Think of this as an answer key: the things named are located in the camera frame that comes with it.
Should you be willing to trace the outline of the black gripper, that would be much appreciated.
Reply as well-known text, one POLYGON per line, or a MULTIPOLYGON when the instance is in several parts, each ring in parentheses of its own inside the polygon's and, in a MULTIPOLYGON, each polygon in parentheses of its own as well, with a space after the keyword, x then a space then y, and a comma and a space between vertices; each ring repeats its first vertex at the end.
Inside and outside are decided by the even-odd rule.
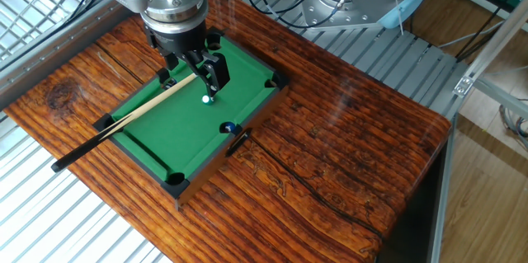
POLYGON ((176 68, 179 64, 177 54, 181 54, 181 60, 205 84, 207 95, 215 96, 230 81, 225 56, 221 53, 212 54, 205 49, 205 21, 185 31, 168 30, 177 27, 178 23, 151 22, 144 18, 144 32, 148 44, 158 49, 166 62, 166 68, 169 71, 176 68))

